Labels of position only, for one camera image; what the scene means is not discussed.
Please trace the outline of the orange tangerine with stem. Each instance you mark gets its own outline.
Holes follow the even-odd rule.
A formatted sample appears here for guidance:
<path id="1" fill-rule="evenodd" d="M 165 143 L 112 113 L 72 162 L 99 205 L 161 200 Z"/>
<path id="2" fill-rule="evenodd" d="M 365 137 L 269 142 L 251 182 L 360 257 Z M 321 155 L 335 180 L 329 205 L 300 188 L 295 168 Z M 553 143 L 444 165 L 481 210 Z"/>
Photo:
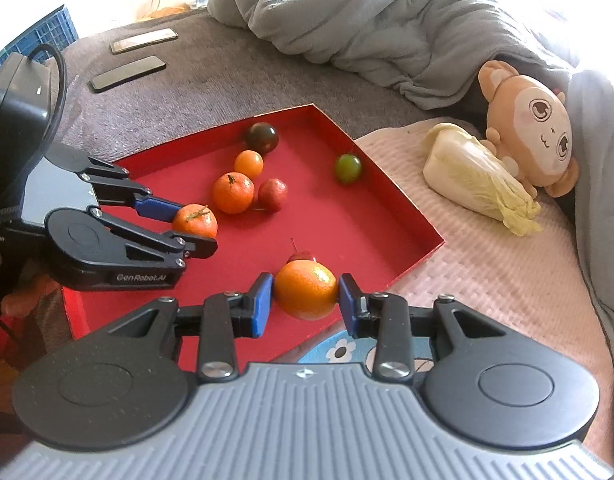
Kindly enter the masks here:
<path id="1" fill-rule="evenodd" d="M 241 214 L 254 201 L 255 185 L 241 172 L 228 172 L 212 186 L 212 200 L 225 214 Z"/>

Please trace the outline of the red apple with stem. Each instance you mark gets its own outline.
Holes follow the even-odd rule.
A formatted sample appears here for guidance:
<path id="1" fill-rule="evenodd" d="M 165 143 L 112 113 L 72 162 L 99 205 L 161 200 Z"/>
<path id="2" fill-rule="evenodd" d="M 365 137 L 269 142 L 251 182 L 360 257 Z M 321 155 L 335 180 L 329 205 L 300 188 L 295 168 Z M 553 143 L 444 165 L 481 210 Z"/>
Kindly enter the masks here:
<path id="1" fill-rule="evenodd" d="M 290 239 L 290 242 L 292 243 L 293 246 L 293 252 L 292 254 L 288 257 L 287 259 L 287 263 L 290 263 L 292 261 L 298 261 L 298 260 L 305 260 L 305 261 L 311 261 L 311 262 L 317 262 L 318 259 L 316 258 L 315 255 L 313 255 L 312 252 L 308 252 L 308 250 L 301 250 L 295 240 L 293 238 Z"/>

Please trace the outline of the large orange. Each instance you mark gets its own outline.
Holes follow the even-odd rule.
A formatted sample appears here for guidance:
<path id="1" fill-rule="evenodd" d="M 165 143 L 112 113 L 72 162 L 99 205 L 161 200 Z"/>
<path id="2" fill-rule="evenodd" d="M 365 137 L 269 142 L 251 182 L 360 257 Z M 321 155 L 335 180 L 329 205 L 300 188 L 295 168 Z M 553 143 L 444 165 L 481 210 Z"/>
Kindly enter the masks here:
<path id="1" fill-rule="evenodd" d="M 293 260 L 275 274 L 273 297 L 278 307 L 293 318 L 317 321 L 336 307 L 337 278 L 321 263 Z"/>

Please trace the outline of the grey sofa cover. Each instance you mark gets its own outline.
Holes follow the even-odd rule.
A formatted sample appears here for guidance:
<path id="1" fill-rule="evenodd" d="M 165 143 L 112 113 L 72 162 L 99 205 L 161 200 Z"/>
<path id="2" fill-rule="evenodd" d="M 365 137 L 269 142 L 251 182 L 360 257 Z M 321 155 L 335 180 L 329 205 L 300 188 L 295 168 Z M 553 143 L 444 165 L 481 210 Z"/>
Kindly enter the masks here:
<path id="1" fill-rule="evenodd" d="M 141 23 L 84 38 L 65 52 L 67 105 L 60 138 L 105 160 L 277 110 L 314 105 L 357 144 L 384 128 L 412 124 L 418 110 L 398 93 L 327 65 L 291 58 L 205 12 L 165 19 L 179 37 L 150 48 L 167 67 L 103 93 L 95 75 L 134 60 L 110 44 L 146 32 Z"/>

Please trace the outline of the black phone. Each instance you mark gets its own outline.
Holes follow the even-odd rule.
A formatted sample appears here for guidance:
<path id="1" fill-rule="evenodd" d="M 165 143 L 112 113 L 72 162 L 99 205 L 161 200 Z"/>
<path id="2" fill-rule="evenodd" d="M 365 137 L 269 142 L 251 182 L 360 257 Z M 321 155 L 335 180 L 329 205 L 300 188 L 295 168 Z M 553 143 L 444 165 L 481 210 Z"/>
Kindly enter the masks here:
<path id="1" fill-rule="evenodd" d="M 155 55 L 151 55 L 94 76 L 89 84 L 93 92 L 100 93 L 121 86 L 126 82 L 160 72 L 166 67 L 167 64 L 164 61 Z"/>

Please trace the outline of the pink quilted mat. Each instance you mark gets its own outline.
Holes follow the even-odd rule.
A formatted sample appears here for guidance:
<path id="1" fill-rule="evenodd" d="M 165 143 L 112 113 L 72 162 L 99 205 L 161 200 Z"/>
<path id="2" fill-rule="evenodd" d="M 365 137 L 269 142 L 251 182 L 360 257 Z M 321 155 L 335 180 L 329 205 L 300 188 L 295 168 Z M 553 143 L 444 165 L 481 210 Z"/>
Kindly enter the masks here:
<path id="1" fill-rule="evenodd" d="M 539 198 L 541 232 L 523 237 L 432 191 L 422 169 L 436 122 L 383 128 L 357 142 L 416 203 L 444 238 L 429 259 L 389 289 L 429 306 L 441 292 L 569 356 L 594 375 L 600 406 L 584 444 L 614 465 L 614 363 L 582 277 L 574 229 L 549 196 Z"/>

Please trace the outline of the small orange tomato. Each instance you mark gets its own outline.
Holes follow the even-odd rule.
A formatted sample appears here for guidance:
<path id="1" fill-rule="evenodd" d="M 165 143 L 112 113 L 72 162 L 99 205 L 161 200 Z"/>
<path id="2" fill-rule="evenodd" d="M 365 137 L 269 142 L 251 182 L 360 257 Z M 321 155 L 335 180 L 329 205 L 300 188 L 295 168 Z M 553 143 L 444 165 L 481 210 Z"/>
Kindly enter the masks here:
<path id="1" fill-rule="evenodd" d="M 255 180 L 264 171 L 264 159 L 256 151 L 242 151 L 234 160 L 234 170 L 250 180 Z"/>

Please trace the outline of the light-coloured phone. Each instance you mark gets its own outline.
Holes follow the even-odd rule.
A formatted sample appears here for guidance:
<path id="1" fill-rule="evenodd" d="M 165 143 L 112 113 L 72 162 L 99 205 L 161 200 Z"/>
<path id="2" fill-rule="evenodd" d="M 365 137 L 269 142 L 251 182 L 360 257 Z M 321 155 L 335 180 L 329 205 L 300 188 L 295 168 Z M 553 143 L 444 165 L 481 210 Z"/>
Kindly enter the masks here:
<path id="1" fill-rule="evenodd" d="M 153 44 L 162 44 L 163 42 L 176 40 L 178 37 L 179 35 L 171 28 L 152 30 L 151 32 L 144 32 L 143 34 L 114 41 L 109 46 L 109 50 L 113 55 L 117 55 L 152 46 Z"/>

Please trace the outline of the blue plastic crate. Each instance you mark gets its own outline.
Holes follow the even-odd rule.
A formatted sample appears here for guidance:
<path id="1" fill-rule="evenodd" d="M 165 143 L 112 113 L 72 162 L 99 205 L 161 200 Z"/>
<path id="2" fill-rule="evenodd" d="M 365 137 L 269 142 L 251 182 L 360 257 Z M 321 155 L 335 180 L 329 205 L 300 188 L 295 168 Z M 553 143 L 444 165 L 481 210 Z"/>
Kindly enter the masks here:
<path id="1" fill-rule="evenodd" d="M 29 54 L 38 44 L 64 50 L 79 39 L 67 6 L 59 6 L 24 30 L 0 51 L 0 68 L 13 53 Z"/>

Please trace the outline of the blue bear plate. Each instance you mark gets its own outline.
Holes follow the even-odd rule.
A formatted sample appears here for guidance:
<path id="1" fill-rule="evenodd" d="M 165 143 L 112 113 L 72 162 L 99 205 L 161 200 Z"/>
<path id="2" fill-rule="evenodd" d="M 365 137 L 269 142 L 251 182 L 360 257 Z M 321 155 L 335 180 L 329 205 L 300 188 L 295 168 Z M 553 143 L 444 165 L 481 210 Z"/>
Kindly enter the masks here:
<path id="1" fill-rule="evenodd" d="M 351 338 L 342 330 L 319 342 L 298 359 L 300 364 L 362 363 L 370 372 L 373 368 L 376 340 Z M 412 351 L 417 372 L 428 372 L 435 364 L 428 337 L 413 337 Z"/>

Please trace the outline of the small red apple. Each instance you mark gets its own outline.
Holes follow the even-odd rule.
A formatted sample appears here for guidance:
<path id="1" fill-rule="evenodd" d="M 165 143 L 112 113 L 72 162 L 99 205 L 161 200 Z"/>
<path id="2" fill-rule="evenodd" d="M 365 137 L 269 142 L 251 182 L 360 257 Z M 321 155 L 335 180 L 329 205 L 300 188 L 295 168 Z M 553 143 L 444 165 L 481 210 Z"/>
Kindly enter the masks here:
<path id="1" fill-rule="evenodd" d="M 258 206 L 266 211 L 280 211 L 287 200 L 287 184 L 277 178 L 268 179 L 258 190 Z"/>

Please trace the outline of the red cardboard tray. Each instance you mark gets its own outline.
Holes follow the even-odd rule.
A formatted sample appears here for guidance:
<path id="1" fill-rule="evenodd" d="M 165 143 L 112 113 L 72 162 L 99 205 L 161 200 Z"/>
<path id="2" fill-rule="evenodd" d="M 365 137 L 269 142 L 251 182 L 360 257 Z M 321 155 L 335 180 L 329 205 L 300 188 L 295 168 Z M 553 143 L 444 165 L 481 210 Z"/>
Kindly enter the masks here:
<path id="1" fill-rule="evenodd" d="M 231 122 L 149 148 L 117 164 L 156 195 L 182 205 L 207 204 L 218 177 L 233 169 L 255 122 L 279 133 L 279 145 L 264 158 L 256 180 L 278 178 L 288 186 L 282 210 L 249 208 L 218 219 L 218 250 L 207 260 L 188 260 L 171 290 L 75 292 L 63 289 L 72 336 L 80 338 L 147 304 L 163 292 L 182 307 L 201 304 L 225 290 L 244 292 L 260 272 L 275 273 L 294 252 L 311 252 L 334 274 L 351 273 L 366 292 L 388 289 L 444 244 L 444 239 L 398 185 L 345 131 L 314 105 L 304 105 Z M 350 153 L 362 161 L 356 182 L 343 185 L 335 162 Z M 301 321 L 275 304 L 262 337 L 235 341 L 241 370 L 269 362 L 340 321 L 339 310 L 320 321 Z"/>

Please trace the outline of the napa cabbage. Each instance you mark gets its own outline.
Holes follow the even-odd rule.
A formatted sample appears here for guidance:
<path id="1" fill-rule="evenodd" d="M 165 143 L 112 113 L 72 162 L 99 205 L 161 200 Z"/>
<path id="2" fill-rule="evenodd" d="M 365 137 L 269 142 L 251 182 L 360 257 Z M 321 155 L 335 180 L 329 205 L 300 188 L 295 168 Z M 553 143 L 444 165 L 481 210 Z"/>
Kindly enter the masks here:
<path id="1" fill-rule="evenodd" d="M 540 204 L 471 133 L 440 122 L 427 131 L 423 148 L 423 178 L 436 193 L 517 236 L 542 230 L 536 221 Z"/>

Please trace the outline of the green tomato far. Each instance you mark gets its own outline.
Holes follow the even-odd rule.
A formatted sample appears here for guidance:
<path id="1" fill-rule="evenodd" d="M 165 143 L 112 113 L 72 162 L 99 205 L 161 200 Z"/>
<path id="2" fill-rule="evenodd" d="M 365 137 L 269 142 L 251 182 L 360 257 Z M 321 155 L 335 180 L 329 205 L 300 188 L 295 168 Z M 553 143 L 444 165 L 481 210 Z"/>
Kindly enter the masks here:
<path id="1" fill-rule="evenodd" d="M 362 174 L 362 161 L 354 154 L 343 154 L 336 159 L 335 174 L 343 184 L 356 182 Z"/>

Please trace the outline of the grey-blue blanket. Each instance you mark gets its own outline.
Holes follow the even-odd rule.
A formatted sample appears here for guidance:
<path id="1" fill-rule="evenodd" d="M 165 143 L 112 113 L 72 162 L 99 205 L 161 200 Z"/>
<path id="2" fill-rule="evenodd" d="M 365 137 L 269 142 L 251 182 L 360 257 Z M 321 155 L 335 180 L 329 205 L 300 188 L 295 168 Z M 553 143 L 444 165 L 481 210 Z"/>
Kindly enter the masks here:
<path id="1" fill-rule="evenodd" d="M 423 110 L 466 99 L 480 66 L 494 58 L 548 86 L 562 84 L 580 167 L 579 262 L 614 356 L 614 86 L 607 79 L 496 0 L 208 0 L 208 11 L 283 53 L 397 90 Z"/>

